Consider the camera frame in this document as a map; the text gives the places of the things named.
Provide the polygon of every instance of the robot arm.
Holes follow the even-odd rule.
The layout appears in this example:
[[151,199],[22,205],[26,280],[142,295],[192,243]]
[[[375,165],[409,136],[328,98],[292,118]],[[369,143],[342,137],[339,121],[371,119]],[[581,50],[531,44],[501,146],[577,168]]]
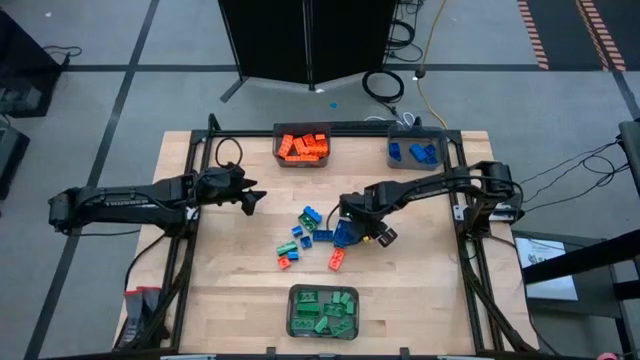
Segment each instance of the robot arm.
[[[482,175],[471,172],[479,170]],[[472,184],[479,180],[480,186]],[[397,234],[382,219],[404,208],[409,202],[447,194],[463,193],[475,199],[465,210],[459,231],[483,232],[489,229],[489,216],[496,205],[515,195],[509,167],[499,162],[483,161],[470,167],[455,167],[450,171],[421,179],[399,183],[383,181],[364,189],[364,193],[340,196],[340,216],[350,218],[356,236],[375,238],[389,246]]]
[[252,215],[267,193],[244,191],[257,184],[244,175],[240,166],[228,164],[153,185],[67,189],[49,200],[49,224],[64,234],[92,222],[153,224],[174,236],[187,223],[189,207],[239,201],[244,213]]

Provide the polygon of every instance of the wooden tabletop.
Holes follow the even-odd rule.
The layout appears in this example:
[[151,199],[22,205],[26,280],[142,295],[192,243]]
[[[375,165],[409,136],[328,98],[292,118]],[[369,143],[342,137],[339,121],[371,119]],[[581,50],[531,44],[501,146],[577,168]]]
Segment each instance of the wooden tabletop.
[[[182,174],[189,136],[165,133],[154,181]],[[486,132],[463,132],[463,139],[469,164],[493,160]],[[447,196],[410,203],[386,217],[398,239],[388,248],[375,242],[347,248],[337,273],[327,267],[333,247],[323,243],[300,250],[300,261],[289,269],[278,267],[276,247],[293,240],[291,228],[305,206],[326,217],[342,193],[361,192],[379,181],[412,180],[427,172],[389,168],[385,138],[332,138],[331,158],[322,169],[279,167],[271,155],[270,138],[238,141],[244,149],[241,165],[246,177],[258,181],[255,190],[268,194],[253,216],[245,216],[239,204],[203,208],[180,352],[265,353],[275,346],[280,354],[398,354],[400,347],[409,347],[414,355],[474,353]],[[233,143],[221,147],[221,161],[236,161],[237,156]],[[336,221],[334,215],[332,226]],[[512,240],[506,224],[492,224],[492,232]],[[159,235],[160,229],[144,226],[137,251]],[[140,259],[129,288],[161,286],[169,243],[164,241]],[[515,251],[485,240],[485,252],[497,305],[537,347]],[[360,294],[358,337],[344,341],[288,336],[287,299],[294,284],[355,287]],[[478,304],[485,347],[491,348],[486,314]],[[174,313],[175,306],[167,314],[169,329]],[[121,322],[125,317],[123,309]]]

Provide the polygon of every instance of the orange lego brick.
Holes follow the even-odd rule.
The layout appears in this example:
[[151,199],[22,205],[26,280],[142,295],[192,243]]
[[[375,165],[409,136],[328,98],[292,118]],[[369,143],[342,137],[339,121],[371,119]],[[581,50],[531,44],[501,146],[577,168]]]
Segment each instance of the orange lego brick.
[[302,140],[304,140],[304,144],[307,147],[315,147],[316,145],[316,140],[313,138],[313,135],[311,134],[307,134],[305,136],[302,137]]
[[316,155],[301,155],[300,161],[318,161],[320,158]]
[[329,268],[333,271],[338,271],[340,265],[342,265],[342,261],[344,260],[344,249],[335,248],[333,250],[333,255],[331,259],[329,259]]
[[280,155],[281,157],[285,157],[289,155],[292,147],[293,147],[293,135],[283,136],[282,144],[280,144],[280,150],[278,150],[278,155]]
[[302,154],[308,154],[308,150],[307,147],[304,146],[304,142],[302,141],[302,138],[297,138],[293,140],[293,146],[296,147],[296,151],[298,152],[298,155],[302,155]]
[[289,266],[291,266],[291,261],[289,261],[289,259],[285,255],[285,256],[282,256],[282,257],[278,258],[278,265],[280,265],[280,269],[284,270],[284,269],[288,268]]

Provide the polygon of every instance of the cable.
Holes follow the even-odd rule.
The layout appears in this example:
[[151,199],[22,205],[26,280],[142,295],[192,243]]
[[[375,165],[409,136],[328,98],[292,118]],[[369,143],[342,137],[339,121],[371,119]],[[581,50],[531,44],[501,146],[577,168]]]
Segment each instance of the cable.
[[424,100],[424,104],[427,106],[427,109],[429,110],[429,113],[431,113],[431,115],[433,115],[436,119],[438,119],[438,121],[440,121],[440,124],[442,124],[442,126],[445,129],[448,129],[449,126],[447,125],[447,122],[444,120],[444,118],[442,118],[442,116],[440,116],[440,114],[438,114],[429,104],[429,100],[427,100],[427,97],[424,95],[424,92],[422,91],[422,86],[420,85],[420,81],[425,77],[426,75],[426,71],[424,70],[425,64],[427,62],[427,55],[429,54],[429,49],[431,48],[431,40],[433,39],[433,33],[436,30],[436,25],[438,24],[438,20],[440,20],[440,15],[442,15],[442,10],[444,10],[444,6],[447,4],[447,0],[442,0],[442,4],[440,5],[440,8],[438,9],[438,13],[436,14],[435,19],[433,20],[433,23],[431,24],[431,30],[429,31],[429,39],[427,40],[427,45],[424,48],[424,56],[422,57],[422,64],[420,65],[420,70],[416,71],[416,77],[418,78],[418,81],[416,81],[418,83],[418,93],[420,93],[420,96],[422,97],[422,100]]
[[[518,259],[518,267],[520,268],[520,274],[522,276],[522,278],[524,279],[524,275],[522,275],[522,263],[520,262],[520,256],[518,255],[518,248],[516,247],[516,245],[514,243],[512,243],[511,241],[508,241],[506,239],[503,238],[499,238],[497,236],[493,236],[493,235],[488,235],[487,236],[488,239],[493,239],[496,241],[499,241],[501,243],[507,244],[509,246],[511,246],[515,251],[516,251],[516,258]],[[524,288],[524,300],[525,300],[525,304],[527,302],[527,299],[529,298],[529,294],[527,293],[527,284],[523,284],[523,288]],[[531,329],[533,329],[533,332],[536,333],[536,336],[540,339],[540,341],[542,341],[543,344],[545,344],[549,350],[557,356],[562,356],[553,346],[551,346],[551,344],[549,344],[549,342],[540,334],[540,331],[538,331],[538,329],[536,329],[535,325],[533,325],[533,317],[531,316],[531,313],[529,313],[529,311],[527,310],[527,314],[529,315],[529,324],[531,324]]]
[[329,213],[329,216],[327,216],[327,222],[325,224],[325,227],[327,228],[327,230],[331,230],[331,228],[329,227],[329,220],[331,220],[331,216],[333,215],[334,212],[336,212],[336,210],[338,210],[339,207],[340,207],[340,203],[338,203],[338,205],[336,205],[336,207],[334,207],[333,210],[331,210],[331,212]]
[[[587,169],[587,170],[589,170],[589,171],[591,171],[591,172],[593,172],[593,173],[596,173],[596,174],[607,175],[607,174],[610,174],[610,173],[614,172],[614,171],[615,171],[615,166],[613,165],[613,163],[612,163],[609,159],[607,159],[607,158],[605,158],[605,157],[603,157],[603,156],[598,155],[599,153],[603,152],[604,150],[606,150],[607,148],[609,148],[609,147],[610,147],[610,146],[612,146],[613,144],[615,144],[615,143],[607,144],[607,145],[602,146],[601,148],[599,148],[599,150],[597,150],[596,152],[592,152],[592,153],[591,153],[591,155],[589,155],[589,156],[587,156],[586,158],[584,158],[584,159],[580,160],[580,162],[578,162],[576,165],[574,165],[574,166],[570,167],[569,169],[565,170],[565,172],[563,172],[562,174],[560,174],[560,176],[558,176],[558,177],[556,177],[555,179],[553,179],[553,181],[551,181],[549,184],[547,184],[546,186],[543,186],[542,188],[538,189],[538,191],[535,193],[535,195],[533,195],[532,197],[530,197],[530,198],[529,198],[529,199],[527,199],[527,200],[524,200],[524,201],[523,201],[523,203],[525,203],[525,204],[526,204],[526,203],[528,203],[529,201],[531,201],[531,200],[535,199],[535,198],[536,198],[536,197],[537,197],[537,196],[538,196],[542,191],[544,191],[544,190],[546,190],[546,189],[550,188],[551,186],[553,186],[553,184],[555,184],[555,183],[556,183],[558,180],[560,180],[562,177],[564,177],[565,175],[567,175],[568,173],[570,173],[571,171],[575,170],[576,168],[578,168],[578,167],[580,167],[580,166],[582,166],[582,167],[584,167],[585,169]],[[592,169],[592,168],[588,167],[588,166],[586,165],[587,160],[594,159],[594,158],[595,158],[595,159],[601,159],[601,160],[604,160],[605,162],[607,162],[607,164],[611,167],[611,171],[609,171],[609,172],[598,171],[598,170],[594,170],[594,169]]]
[[[371,75],[373,74],[386,74],[391,76],[391,78],[393,78],[395,81],[398,82],[398,85],[400,86],[400,89],[398,90],[398,92],[395,95],[391,95],[391,96],[384,96],[384,95],[378,95],[376,93],[374,93],[373,91],[371,91],[371,88],[369,88],[369,77],[371,77]],[[400,116],[398,115],[398,111],[396,110],[395,106],[390,106],[387,104],[395,104],[398,101],[400,101],[402,99],[402,96],[404,95],[404,83],[402,82],[402,79],[400,78],[400,76],[396,75],[395,73],[391,72],[391,71],[387,71],[387,70],[372,70],[372,71],[367,71],[364,74],[364,77],[362,78],[362,88],[364,89],[364,91],[371,96],[375,101],[377,101],[378,103],[384,105],[384,107],[386,107],[389,112],[391,112],[391,114],[393,114],[395,117],[400,118]]]
[[[58,45],[47,45],[42,48],[42,50],[54,49],[54,51],[47,52],[49,55],[53,54],[61,54],[64,56],[68,56],[70,58],[82,55],[82,48],[80,46],[58,46]],[[62,52],[59,50],[76,50],[75,53],[71,51]]]
[[567,159],[567,160],[565,160],[565,161],[561,162],[560,164],[558,164],[558,165],[556,165],[556,166],[553,166],[553,167],[551,167],[551,168],[549,168],[549,169],[547,169],[547,170],[545,170],[545,171],[543,171],[543,172],[540,172],[540,173],[538,173],[538,174],[536,174],[536,175],[534,175],[534,176],[532,176],[532,177],[530,177],[530,178],[528,178],[528,179],[524,179],[524,180],[522,180],[522,181],[520,182],[520,185],[524,185],[524,184],[526,184],[527,182],[529,182],[529,181],[531,181],[531,180],[533,180],[533,179],[537,178],[538,176],[542,176],[542,175],[544,175],[544,174],[546,174],[546,173],[549,173],[549,172],[551,172],[551,171],[553,171],[553,170],[555,170],[555,169],[557,169],[557,168],[561,167],[562,165],[564,165],[564,164],[566,164],[566,163],[569,163],[569,162],[571,162],[571,161],[573,161],[573,160],[575,160],[575,159],[577,159],[577,158],[579,158],[579,157],[581,157],[581,156],[583,156],[583,155],[593,154],[593,153],[599,153],[599,152],[601,152],[602,150],[604,150],[604,149],[606,149],[606,148],[608,148],[608,147],[610,147],[610,146],[612,146],[612,145],[615,145],[615,144],[617,144],[617,143],[618,143],[618,141],[614,141],[614,142],[612,142],[612,143],[608,143],[608,144],[601,145],[601,146],[599,146],[599,147],[597,147],[597,148],[595,148],[595,149],[593,149],[593,150],[589,150],[589,151],[582,152],[582,153],[580,153],[580,154],[578,154],[578,155],[576,155],[576,156],[574,156],[574,157],[572,157],[572,158],[570,158],[570,159]]
[[129,275],[131,275],[131,270],[133,270],[133,266],[138,262],[138,260],[142,257],[142,255],[147,253],[147,251],[153,249],[154,246],[158,245],[160,243],[160,240],[164,239],[166,235],[167,235],[166,232],[162,233],[162,235],[160,235],[159,238],[154,240],[151,244],[149,244],[149,246],[144,248],[144,250],[140,251],[140,253],[133,258],[133,261],[131,261],[131,264],[127,268],[127,273],[124,276],[124,291],[127,291],[127,286],[129,286]]
[[2,115],[2,118],[7,123],[6,125],[7,130],[11,130],[11,128],[13,128],[13,125],[11,124],[11,120],[9,119],[9,117],[6,114],[0,114],[0,115]]
[[123,232],[119,232],[119,233],[89,233],[89,234],[80,234],[77,236],[122,236],[122,235],[129,235],[129,234],[136,234],[139,233],[140,230],[131,230],[131,231],[123,231]]
[[525,210],[525,212],[532,212],[534,210],[538,210],[538,209],[543,208],[543,207],[547,207],[547,206],[556,205],[556,204],[560,204],[560,203],[563,203],[563,202],[575,200],[575,199],[577,199],[579,197],[582,197],[582,196],[588,194],[589,192],[591,192],[595,188],[604,187],[604,186],[608,185],[609,183],[611,183],[611,181],[613,181],[613,178],[615,177],[615,175],[617,173],[623,172],[623,171],[625,171],[627,169],[629,169],[629,164],[622,165],[621,167],[615,169],[613,172],[608,173],[608,174],[604,175],[603,177],[601,177],[600,179],[598,179],[598,181],[596,181],[595,185],[593,185],[592,187],[588,188],[587,190],[581,192],[578,195],[571,196],[571,197],[568,197],[568,198],[564,198],[564,199],[561,199],[561,200],[552,201],[552,202],[549,202],[549,203],[546,203],[546,204],[534,206],[531,209]]

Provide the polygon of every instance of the plastic bin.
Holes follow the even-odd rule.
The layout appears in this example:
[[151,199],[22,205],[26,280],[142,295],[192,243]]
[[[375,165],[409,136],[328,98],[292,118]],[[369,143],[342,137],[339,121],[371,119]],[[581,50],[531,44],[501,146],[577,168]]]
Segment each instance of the plastic bin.
[[[285,161],[278,155],[282,137],[286,134],[302,137],[307,134],[324,134],[329,145],[327,156],[318,161]],[[282,123],[273,125],[273,157],[281,167],[325,167],[331,155],[331,125],[329,123]]]
[[[320,312],[316,316],[300,316],[297,311],[297,306],[300,303],[298,293],[300,292],[312,292],[317,294],[317,301],[310,300],[308,304],[317,304]],[[344,313],[343,317],[328,316],[325,314],[325,305],[337,305],[346,311],[346,304],[335,303],[333,301],[333,295],[335,292],[339,292],[340,295],[348,293],[350,300],[353,303],[353,314]],[[358,319],[360,312],[360,297],[358,291],[355,288],[349,286],[324,286],[324,285],[302,285],[296,284],[289,290],[289,304],[287,305],[287,334],[292,337],[316,337],[327,339],[341,339],[341,340],[353,340],[358,336]],[[305,320],[309,321],[309,324],[313,324],[315,327],[324,317],[327,317],[327,325],[320,333],[314,329],[294,329],[292,321]],[[351,328],[338,335],[333,335],[331,328],[335,328],[341,321],[347,321],[351,324]]]

